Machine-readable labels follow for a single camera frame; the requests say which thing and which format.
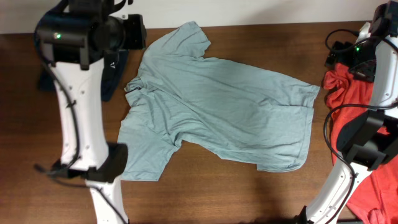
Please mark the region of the light teal t-shirt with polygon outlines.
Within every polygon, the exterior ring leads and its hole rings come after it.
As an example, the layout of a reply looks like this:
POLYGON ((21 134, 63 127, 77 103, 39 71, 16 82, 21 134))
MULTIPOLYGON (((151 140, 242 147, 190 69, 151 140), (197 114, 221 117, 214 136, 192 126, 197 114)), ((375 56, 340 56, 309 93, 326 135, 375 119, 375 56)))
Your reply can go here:
POLYGON ((118 141, 124 180, 157 181, 184 141, 221 159, 290 172, 308 155, 319 87, 220 58, 195 22, 153 42, 125 88, 130 110, 118 141))

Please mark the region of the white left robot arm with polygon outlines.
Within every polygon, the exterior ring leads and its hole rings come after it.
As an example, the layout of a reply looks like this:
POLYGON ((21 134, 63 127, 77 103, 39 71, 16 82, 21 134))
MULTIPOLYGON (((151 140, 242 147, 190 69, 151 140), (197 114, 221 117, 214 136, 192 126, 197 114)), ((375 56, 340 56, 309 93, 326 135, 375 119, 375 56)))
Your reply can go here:
POLYGON ((36 166, 57 184, 83 179, 98 223, 128 223, 121 192, 127 163, 125 144, 107 142, 101 109, 106 54, 141 50, 146 29, 129 1, 60 1, 34 30, 34 46, 57 93, 62 124, 62 155, 51 169, 36 166))

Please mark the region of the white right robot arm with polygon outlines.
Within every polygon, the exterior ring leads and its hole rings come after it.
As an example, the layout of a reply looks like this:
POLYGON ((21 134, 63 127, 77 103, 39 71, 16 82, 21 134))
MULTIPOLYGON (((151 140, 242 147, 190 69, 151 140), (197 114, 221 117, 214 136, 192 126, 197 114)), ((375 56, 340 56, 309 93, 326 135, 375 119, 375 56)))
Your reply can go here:
POLYGON ((397 156, 397 1, 375 10, 370 23, 352 31, 356 42, 328 46, 325 62, 332 67, 343 60, 355 79, 373 83, 365 111, 345 124, 336 146, 326 142, 336 156, 323 188, 293 223, 337 223, 342 208, 372 171, 397 156))

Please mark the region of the red printed t-shirt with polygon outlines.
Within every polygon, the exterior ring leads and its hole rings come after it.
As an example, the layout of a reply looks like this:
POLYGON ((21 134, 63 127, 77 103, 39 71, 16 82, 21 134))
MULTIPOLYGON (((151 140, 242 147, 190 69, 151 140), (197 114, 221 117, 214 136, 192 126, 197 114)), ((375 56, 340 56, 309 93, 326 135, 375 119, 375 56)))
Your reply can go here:
MULTIPOLYGON (((331 91, 326 105, 333 109, 344 104, 368 105, 373 84, 354 79, 349 67, 337 63, 326 72, 323 88, 331 91)), ((363 223, 397 224, 397 158, 365 178, 347 206, 363 223)))

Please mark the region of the folded dark navy garment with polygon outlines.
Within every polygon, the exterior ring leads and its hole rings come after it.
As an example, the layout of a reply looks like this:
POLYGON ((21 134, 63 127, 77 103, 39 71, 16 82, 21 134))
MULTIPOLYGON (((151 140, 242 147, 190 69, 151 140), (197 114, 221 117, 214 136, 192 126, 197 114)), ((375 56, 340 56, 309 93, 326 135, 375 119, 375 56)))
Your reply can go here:
MULTIPOLYGON (((129 51, 120 50, 118 53, 105 53, 104 69, 101 80, 101 100, 110 101, 121 81, 127 64, 129 51)), ((41 91, 55 91, 55 86, 49 74, 42 70, 38 81, 38 89, 41 91)))

